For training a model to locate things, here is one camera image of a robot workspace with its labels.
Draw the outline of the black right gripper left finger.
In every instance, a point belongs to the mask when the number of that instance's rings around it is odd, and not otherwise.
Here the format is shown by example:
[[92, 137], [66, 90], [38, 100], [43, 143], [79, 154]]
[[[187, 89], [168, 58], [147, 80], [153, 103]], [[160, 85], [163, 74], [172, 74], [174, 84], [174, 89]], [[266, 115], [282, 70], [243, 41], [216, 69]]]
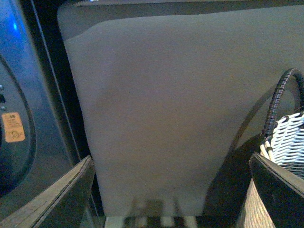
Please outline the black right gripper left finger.
[[2, 228], [80, 227], [95, 175], [91, 156], [0, 222]]

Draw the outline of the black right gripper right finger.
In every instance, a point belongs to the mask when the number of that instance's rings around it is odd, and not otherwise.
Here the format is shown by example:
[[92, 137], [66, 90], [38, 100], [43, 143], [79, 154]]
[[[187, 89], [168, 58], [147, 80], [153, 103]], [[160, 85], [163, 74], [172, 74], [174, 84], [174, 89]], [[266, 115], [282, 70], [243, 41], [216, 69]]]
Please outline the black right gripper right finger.
[[249, 160], [251, 176], [277, 228], [304, 226], [304, 180], [255, 152]]

